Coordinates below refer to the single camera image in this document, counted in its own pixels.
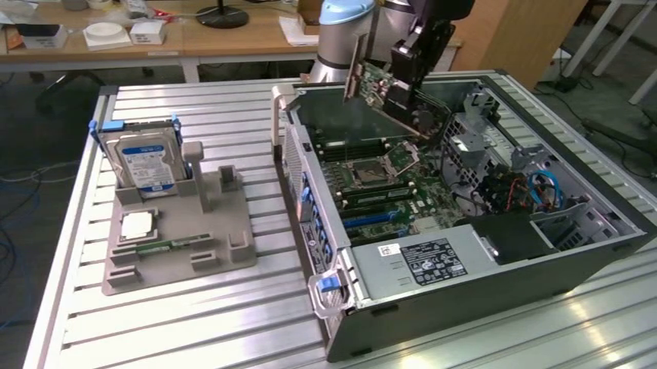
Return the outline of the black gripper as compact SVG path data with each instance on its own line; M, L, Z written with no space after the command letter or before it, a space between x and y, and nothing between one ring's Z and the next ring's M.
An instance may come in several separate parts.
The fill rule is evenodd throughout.
M414 14L407 36L391 49L391 73L408 91L416 89L432 70L455 31L452 21L466 18L474 1L408 1Z

